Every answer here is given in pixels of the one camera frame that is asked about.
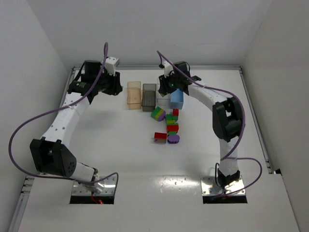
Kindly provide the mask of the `clear plastic bin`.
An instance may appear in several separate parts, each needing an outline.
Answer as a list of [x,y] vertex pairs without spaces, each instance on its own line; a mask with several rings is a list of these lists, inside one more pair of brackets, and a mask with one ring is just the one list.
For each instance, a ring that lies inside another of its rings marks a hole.
[[156,105],[161,108],[170,107],[170,94],[162,96],[160,93],[156,94]]

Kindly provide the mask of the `red green lego stack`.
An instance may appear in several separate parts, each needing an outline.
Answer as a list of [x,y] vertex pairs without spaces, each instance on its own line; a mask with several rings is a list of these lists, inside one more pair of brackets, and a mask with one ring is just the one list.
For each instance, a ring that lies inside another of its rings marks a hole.
[[179,124],[173,119],[171,114],[166,115],[166,128],[168,134],[177,134],[179,131]]

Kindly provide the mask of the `purple rounded lego brick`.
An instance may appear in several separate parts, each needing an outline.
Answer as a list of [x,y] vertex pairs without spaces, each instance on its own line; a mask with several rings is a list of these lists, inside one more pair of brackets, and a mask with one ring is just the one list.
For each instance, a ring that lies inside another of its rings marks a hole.
[[167,141],[169,144],[177,144],[180,141],[180,136],[177,134],[170,134],[167,137]]

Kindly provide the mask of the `blue plastic bin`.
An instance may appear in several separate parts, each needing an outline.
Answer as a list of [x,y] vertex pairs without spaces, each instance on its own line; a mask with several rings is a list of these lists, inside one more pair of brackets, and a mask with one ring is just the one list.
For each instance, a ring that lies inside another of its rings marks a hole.
[[174,92],[170,94],[170,109],[179,109],[183,108],[183,92],[179,89],[176,89]]

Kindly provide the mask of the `green lime purple lego block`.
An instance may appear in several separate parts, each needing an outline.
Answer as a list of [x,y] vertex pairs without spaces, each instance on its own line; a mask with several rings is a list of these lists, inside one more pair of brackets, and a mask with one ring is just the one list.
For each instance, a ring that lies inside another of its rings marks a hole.
[[166,111],[160,107],[156,107],[151,112],[151,117],[155,119],[156,121],[163,121],[166,118]]

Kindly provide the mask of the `grey translucent bin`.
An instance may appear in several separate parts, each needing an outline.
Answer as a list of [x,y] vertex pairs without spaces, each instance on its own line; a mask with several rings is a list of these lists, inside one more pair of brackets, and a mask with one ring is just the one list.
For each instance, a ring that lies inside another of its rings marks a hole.
[[141,106],[143,112],[152,112],[155,109],[156,84],[143,84]]

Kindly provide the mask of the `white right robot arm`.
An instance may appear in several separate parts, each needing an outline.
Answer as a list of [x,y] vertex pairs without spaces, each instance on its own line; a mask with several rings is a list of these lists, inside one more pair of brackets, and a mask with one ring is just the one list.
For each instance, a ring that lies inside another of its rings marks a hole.
[[238,98],[226,97],[211,88],[196,75],[192,76],[185,62],[159,64],[163,75],[159,76],[159,93],[162,96],[180,90],[199,100],[212,113],[212,129],[219,139],[220,162],[215,168],[215,183],[226,193],[226,187],[240,178],[237,146],[243,135],[243,106]]

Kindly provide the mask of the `red lego brick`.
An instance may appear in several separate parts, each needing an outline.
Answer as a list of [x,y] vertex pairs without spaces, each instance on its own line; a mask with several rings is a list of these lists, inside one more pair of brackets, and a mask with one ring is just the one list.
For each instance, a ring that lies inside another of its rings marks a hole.
[[167,133],[162,133],[162,132],[155,132],[154,133],[154,140],[155,141],[166,141],[167,140]]

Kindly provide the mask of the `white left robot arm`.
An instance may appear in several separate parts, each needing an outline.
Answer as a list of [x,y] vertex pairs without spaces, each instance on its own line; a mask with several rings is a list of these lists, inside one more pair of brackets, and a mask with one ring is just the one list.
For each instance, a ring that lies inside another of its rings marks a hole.
[[82,164],[70,152],[70,139],[87,107],[100,92],[116,96],[122,92],[120,73],[116,71],[119,59],[108,57],[105,65],[86,60],[70,83],[63,106],[50,128],[41,139],[30,143],[30,151],[38,172],[92,182],[97,169]]

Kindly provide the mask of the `orange translucent bin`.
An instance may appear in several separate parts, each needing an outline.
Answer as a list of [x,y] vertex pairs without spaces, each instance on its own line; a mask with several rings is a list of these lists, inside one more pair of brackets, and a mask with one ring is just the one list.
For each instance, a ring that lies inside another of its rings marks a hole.
[[141,108],[141,82],[132,81],[127,83],[127,105],[129,110]]

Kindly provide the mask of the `small red lego stack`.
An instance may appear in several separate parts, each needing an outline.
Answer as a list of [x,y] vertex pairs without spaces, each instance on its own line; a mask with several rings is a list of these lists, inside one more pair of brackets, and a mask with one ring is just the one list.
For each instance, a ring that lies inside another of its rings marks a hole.
[[175,120],[175,121],[178,121],[178,119],[179,119],[179,109],[173,109],[172,119]]

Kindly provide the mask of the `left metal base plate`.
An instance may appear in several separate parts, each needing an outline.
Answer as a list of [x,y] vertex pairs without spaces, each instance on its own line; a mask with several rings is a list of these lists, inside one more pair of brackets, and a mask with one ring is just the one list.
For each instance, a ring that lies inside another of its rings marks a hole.
[[71,196],[90,197],[91,195],[99,197],[111,197],[115,194],[118,185],[118,173],[113,173],[103,180],[87,186],[85,184],[74,181]]

